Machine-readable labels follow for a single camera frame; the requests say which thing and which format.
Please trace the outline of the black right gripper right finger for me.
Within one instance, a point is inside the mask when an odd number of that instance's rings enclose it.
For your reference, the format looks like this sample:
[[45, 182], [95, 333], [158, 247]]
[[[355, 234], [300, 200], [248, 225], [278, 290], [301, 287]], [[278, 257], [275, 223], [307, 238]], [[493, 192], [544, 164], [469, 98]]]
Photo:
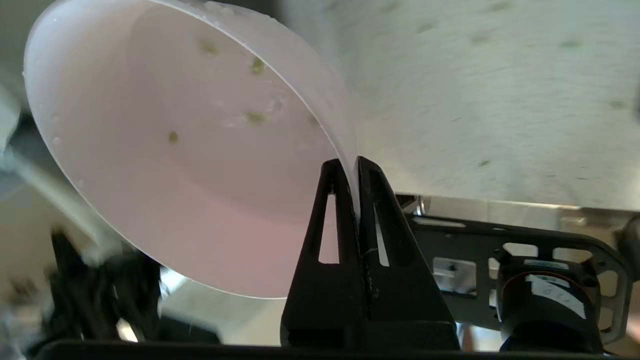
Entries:
[[382, 169], [361, 156], [358, 176], [365, 345], [375, 350], [459, 350], [457, 324]]

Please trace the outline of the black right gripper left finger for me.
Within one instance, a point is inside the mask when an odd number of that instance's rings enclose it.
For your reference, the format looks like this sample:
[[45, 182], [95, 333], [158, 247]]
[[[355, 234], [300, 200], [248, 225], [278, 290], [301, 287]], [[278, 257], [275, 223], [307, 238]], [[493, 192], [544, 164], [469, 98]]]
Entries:
[[[339, 262], [319, 260], [329, 196], [334, 196]], [[294, 277], [281, 317], [281, 344], [310, 348], [366, 348], [368, 306], [359, 227], [345, 171], [323, 163]]]

